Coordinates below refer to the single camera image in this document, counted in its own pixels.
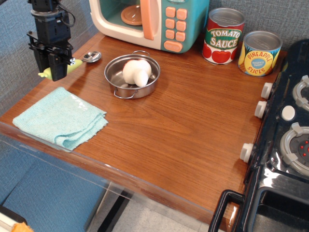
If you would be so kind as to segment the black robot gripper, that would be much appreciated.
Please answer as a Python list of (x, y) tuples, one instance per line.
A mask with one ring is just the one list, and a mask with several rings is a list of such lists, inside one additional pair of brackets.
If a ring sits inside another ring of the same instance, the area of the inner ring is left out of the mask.
[(29, 48), (33, 50), (39, 71), (51, 69), (52, 80), (58, 81), (67, 76), (67, 67), (72, 65), (72, 45), (68, 11), (31, 11), (35, 19), (36, 31), (28, 32)]

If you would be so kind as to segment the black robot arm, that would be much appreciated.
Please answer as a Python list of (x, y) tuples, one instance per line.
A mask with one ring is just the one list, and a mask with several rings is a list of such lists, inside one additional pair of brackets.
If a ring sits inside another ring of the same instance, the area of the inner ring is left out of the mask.
[(36, 31), (29, 31), (29, 48), (33, 51), (39, 76), (58, 81), (67, 76), (75, 64), (70, 44), (75, 16), (59, 0), (29, 0)]

